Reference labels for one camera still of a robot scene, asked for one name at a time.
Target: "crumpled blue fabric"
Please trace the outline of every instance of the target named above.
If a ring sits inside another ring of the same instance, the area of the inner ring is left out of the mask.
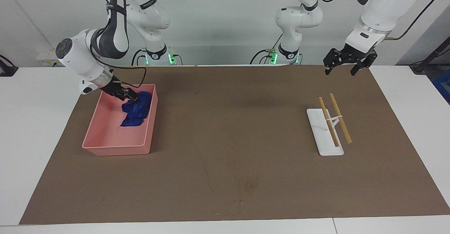
[[[152,102],[152,96],[146,91],[138,93],[139,102],[134,103],[129,100],[127,103],[122,104],[122,111],[127,113],[127,117],[122,122],[122,127],[135,127],[143,123],[150,111],[150,104]]]

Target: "pink plastic container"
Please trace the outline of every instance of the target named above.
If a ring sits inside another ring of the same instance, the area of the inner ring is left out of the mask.
[[[137,127],[121,127],[126,113],[120,99],[101,93],[90,121],[83,148],[97,156],[144,155],[150,152],[158,96],[154,84],[143,84],[137,92],[152,95],[150,112]]]

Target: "white bracket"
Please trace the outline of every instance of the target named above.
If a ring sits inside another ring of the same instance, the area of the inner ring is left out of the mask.
[[[326,109],[328,117],[330,117],[330,112]],[[342,156],[344,155],[344,149],[342,149],[341,141],[339,140],[338,133],[336,132],[336,125],[339,123],[339,117],[342,115],[328,119],[331,121],[333,131],[336,135],[339,147],[334,146],[333,138],[328,129],[327,119],[323,115],[322,109],[308,109],[307,110],[308,119],[311,124],[312,133],[314,134],[315,143],[317,144],[317,149],[321,156]]]

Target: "brown mat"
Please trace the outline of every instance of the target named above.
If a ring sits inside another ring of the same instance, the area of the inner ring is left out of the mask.
[[[20,224],[450,214],[367,69],[356,77],[344,68],[327,77],[322,66],[148,74],[159,96],[151,153],[82,149],[99,91],[81,96]],[[136,83],[141,72],[117,75]],[[334,115],[330,92],[354,141],[342,157],[318,154],[306,114],[324,96]]]

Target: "wooden stick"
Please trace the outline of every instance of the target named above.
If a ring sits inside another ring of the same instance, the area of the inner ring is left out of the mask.
[[[323,98],[319,97],[320,105],[322,106],[322,112],[327,120],[328,130],[330,130],[331,138],[333,138],[334,146],[339,147],[338,140],[336,138],[336,134],[334,133],[333,126],[331,125],[331,121],[329,120],[330,116],[328,115],[327,109],[325,108],[325,103],[323,102]]]
[[[336,99],[334,98],[334,95],[330,93],[331,101],[334,105],[334,110],[336,111],[337,115],[342,115],[341,111],[339,110],[338,103],[336,102]],[[353,143],[352,138],[350,137],[350,133],[348,132],[347,126],[345,125],[344,118],[341,116],[339,117],[339,122],[341,124],[342,131],[344,131],[345,139],[347,139],[347,143]]]

